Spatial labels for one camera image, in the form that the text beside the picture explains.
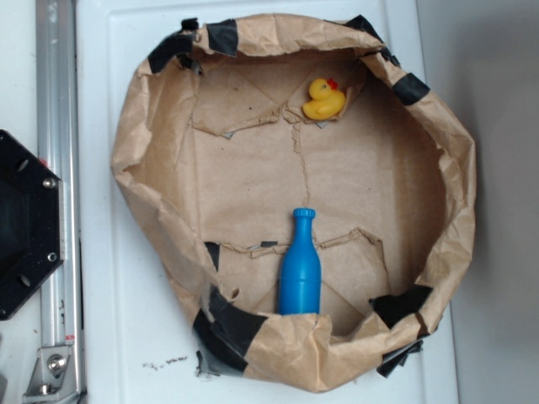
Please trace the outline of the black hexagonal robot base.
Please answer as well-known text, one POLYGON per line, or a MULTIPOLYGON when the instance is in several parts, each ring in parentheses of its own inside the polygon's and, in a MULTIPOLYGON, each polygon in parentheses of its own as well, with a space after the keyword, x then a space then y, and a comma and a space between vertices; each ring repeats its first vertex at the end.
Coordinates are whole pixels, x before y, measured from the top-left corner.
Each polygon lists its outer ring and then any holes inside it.
POLYGON ((1 131, 1 319, 25 304, 62 263, 61 180, 1 131))

